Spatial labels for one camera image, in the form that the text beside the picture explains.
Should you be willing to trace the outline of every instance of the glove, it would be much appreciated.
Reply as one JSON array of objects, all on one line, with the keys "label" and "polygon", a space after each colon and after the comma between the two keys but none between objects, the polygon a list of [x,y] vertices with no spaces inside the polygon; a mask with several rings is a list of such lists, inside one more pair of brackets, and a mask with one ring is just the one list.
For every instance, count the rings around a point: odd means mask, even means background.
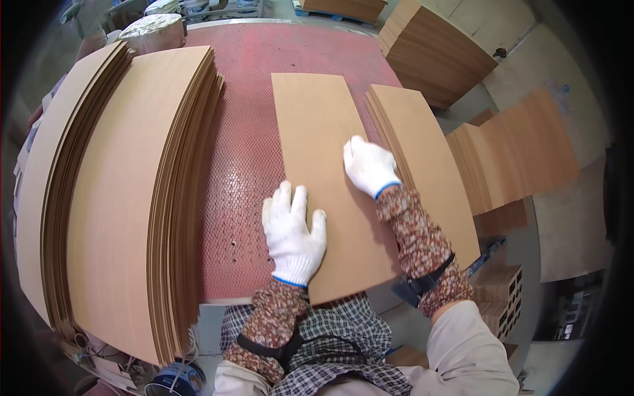
[{"label": "glove", "polygon": [[361,136],[353,136],[344,146],[344,165],[353,184],[375,200],[385,188],[401,185],[392,153]]},{"label": "glove", "polygon": [[284,180],[262,206],[262,226],[275,261],[275,279],[293,286],[308,286],[326,252],[326,213],[313,212],[313,230],[306,226],[306,187],[295,188],[290,201],[290,182]]}]

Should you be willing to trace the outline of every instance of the blue glove cuff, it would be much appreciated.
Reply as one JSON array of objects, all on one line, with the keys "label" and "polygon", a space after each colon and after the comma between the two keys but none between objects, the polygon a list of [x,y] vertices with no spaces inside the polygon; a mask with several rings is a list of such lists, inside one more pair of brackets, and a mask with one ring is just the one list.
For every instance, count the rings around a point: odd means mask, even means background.
[{"label": "blue glove cuff", "polygon": [[378,200],[378,196],[381,195],[383,190],[385,190],[389,186],[400,186],[400,185],[401,185],[401,182],[398,182],[398,181],[391,181],[391,182],[387,183],[385,186],[383,186],[383,187],[381,187],[379,189],[378,193],[374,196],[374,200],[377,201]]},{"label": "blue glove cuff", "polygon": [[291,286],[296,286],[296,287],[298,287],[298,288],[307,288],[307,287],[308,287],[308,285],[307,285],[307,284],[297,284],[297,283],[293,283],[293,282],[285,281],[284,279],[280,279],[280,278],[278,278],[278,277],[276,277],[276,276],[273,276],[273,279],[277,279],[277,280],[279,280],[279,281],[280,281],[280,282],[282,282],[282,283],[286,283],[286,284],[289,284],[289,285],[291,285]]}]

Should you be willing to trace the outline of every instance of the red mesh table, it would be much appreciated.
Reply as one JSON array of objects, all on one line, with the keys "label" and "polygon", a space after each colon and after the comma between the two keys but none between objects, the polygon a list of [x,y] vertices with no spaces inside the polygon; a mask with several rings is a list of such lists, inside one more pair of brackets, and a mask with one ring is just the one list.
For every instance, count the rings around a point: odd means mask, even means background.
[{"label": "red mesh table", "polygon": [[294,23],[228,23],[189,31],[185,46],[201,45],[214,48],[225,78],[212,126],[216,144],[204,171],[203,298],[244,303],[271,279],[262,201],[285,178],[271,73],[343,75],[368,139],[377,144],[382,142],[363,96],[370,84],[401,84],[376,40],[365,34]]}]

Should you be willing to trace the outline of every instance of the floral arm sleeve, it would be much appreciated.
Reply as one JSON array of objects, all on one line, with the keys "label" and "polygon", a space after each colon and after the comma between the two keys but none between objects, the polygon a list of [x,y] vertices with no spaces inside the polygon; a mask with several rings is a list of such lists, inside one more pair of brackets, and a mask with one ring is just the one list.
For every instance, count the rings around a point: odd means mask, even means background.
[{"label": "floral arm sleeve", "polygon": [[[445,263],[451,255],[451,243],[420,207],[418,193],[399,186],[385,190],[378,197],[380,221],[392,224],[400,245],[401,268],[410,279],[420,278]],[[455,257],[433,290],[424,294],[418,309],[431,317],[438,308],[450,302],[469,300],[473,289],[458,267]]]},{"label": "floral arm sleeve", "polygon": [[[286,345],[293,335],[297,317],[308,310],[308,303],[302,299],[303,290],[272,279],[267,287],[254,294],[252,303],[256,309],[244,324],[242,335],[267,348]],[[253,354],[237,342],[224,352],[223,359],[255,371],[271,383],[284,377],[284,370],[276,359]]]}]

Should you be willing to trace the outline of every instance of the blue bucket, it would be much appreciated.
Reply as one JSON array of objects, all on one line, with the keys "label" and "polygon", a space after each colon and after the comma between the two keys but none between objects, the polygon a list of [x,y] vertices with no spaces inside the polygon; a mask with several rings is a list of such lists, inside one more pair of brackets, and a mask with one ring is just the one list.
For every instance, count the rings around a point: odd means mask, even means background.
[{"label": "blue bucket", "polygon": [[[199,396],[207,383],[205,373],[195,363],[189,363],[181,370],[181,361],[177,358],[176,362],[170,363],[154,377],[152,382],[145,385],[145,396]],[[173,392],[169,393],[179,370],[180,374],[176,379]]]}]

